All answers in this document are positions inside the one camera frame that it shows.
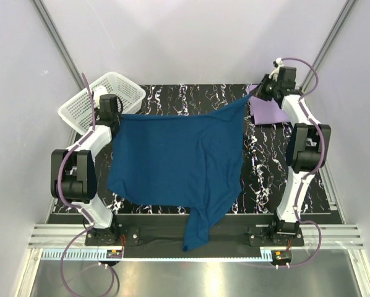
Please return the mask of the blue t shirt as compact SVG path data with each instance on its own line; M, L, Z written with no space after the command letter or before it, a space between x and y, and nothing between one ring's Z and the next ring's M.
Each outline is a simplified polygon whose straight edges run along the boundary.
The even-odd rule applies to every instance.
M192 116L123 115L108 189L137 205L189 208L183 251L207 244L242 191L248 100Z

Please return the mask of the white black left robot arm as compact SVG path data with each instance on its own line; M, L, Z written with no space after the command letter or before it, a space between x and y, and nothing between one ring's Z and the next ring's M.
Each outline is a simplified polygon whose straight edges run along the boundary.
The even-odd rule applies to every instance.
M119 132L123 103L114 94L103 94L92 112L96 122L74 144L51 154L51 194L64 205L77 210L99 232L108 245L120 239L118 222L97 194L95 158Z

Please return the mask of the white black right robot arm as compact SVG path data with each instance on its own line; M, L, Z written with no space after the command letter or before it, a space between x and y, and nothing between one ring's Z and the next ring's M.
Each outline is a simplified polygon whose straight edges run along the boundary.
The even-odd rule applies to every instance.
M270 242L279 246L298 232L307 189L326 161L331 127L321 124L306 106L302 91L296 88L296 68L278 61L273 65L275 69L264 76L256 95L265 101L275 101L292 125L285 154L286 187L268 229Z

